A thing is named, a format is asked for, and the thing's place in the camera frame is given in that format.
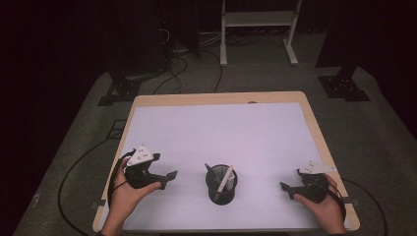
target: hand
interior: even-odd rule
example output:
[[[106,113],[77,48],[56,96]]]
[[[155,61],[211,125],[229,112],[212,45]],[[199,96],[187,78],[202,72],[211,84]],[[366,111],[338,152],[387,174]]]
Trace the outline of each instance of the hand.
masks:
[[[328,182],[330,185],[328,188],[337,194],[337,184],[334,182],[330,176],[326,175],[328,178]],[[325,199],[319,203],[313,203],[310,200],[304,198],[301,195],[295,194],[294,199],[303,204],[306,208],[308,208],[318,220],[319,224],[324,229],[325,233],[327,234],[345,234],[346,229],[344,228],[343,218],[341,215],[341,210],[334,198],[330,195],[326,195]]]
[[[117,170],[114,181],[114,186],[117,189],[114,190],[111,207],[100,232],[105,236],[120,235],[124,221],[133,212],[141,199],[160,188],[159,182],[149,184],[141,189],[134,189],[127,183],[123,169],[126,167],[128,160],[128,158],[124,159]]]

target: wooden table edge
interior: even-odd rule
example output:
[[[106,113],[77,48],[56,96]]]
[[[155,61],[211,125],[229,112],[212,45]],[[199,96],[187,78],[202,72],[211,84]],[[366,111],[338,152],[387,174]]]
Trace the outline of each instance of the wooden table edge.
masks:
[[[303,110],[309,130],[318,148],[319,154],[324,164],[335,166],[325,138],[307,99],[302,91],[262,91],[262,92],[226,92],[226,93],[191,93],[191,94],[162,94],[162,95],[139,95],[135,98],[129,117],[123,132],[122,139],[117,149],[111,169],[114,168],[117,159],[121,156],[123,144],[126,140],[127,130],[130,127],[135,107],[138,106],[176,106],[176,105],[213,105],[213,104],[240,104],[248,102],[257,103],[277,103],[277,102],[298,102]],[[330,172],[328,174],[336,183],[337,189],[343,197],[347,197],[346,189],[343,185],[339,173]],[[110,174],[107,178],[101,199],[107,200],[107,188]],[[355,231],[360,227],[360,221],[352,204],[345,204],[346,218],[350,222],[349,231]],[[101,219],[104,206],[100,206],[95,215],[93,230],[97,232],[98,224]]]

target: pen holder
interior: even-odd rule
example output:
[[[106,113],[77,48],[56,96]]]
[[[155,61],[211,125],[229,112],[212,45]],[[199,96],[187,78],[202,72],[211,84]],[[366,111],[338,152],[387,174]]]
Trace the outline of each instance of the pen holder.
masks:
[[[221,180],[223,179],[224,175],[229,168],[228,165],[219,164],[212,167],[212,171],[217,176],[217,180],[213,178],[212,175],[209,173],[206,174],[206,184],[208,185],[208,196],[211,201],[217,205],[227,205],[232,202],[235,196],[235,188],[237,185],[237,174],[233,170],[230,174],[229,178],[227,179],[226,184],[224,185],[223,191],[218,192],[218,187],[220,185]]]

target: white pen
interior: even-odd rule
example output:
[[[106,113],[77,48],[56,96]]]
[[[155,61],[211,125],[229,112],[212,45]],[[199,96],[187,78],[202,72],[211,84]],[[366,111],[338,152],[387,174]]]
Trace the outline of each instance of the white pen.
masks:
[[[218,189],[217,189],[217,194],[215,195],[215,197],[214,197],[214,200],[215,201],[217,201],[218,200],[218,196],[219,196],[219,194],[218,193],[221,193],[221,191],[223,191],[223,189],[224,189],[224,186],[226,185],[226,182],[227,182],[227,180],[229,179],[229,176],[230,176],[230,174],[232,173],[232,171],[233,171],[233,165],[230,165],[229,166],[229,168],[227,169],[227,171],[226,171],[226,174],[224,175],[224,177],[223,177],[223,180],[221,180],[221,183],[220,183],[220,186],[218,186]]]

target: shelf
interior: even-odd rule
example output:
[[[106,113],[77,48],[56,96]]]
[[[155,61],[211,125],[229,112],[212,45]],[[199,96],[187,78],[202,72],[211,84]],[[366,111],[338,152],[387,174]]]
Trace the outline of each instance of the shelf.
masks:
[[[226,27],[291,26],[293,11],[226,13]]]

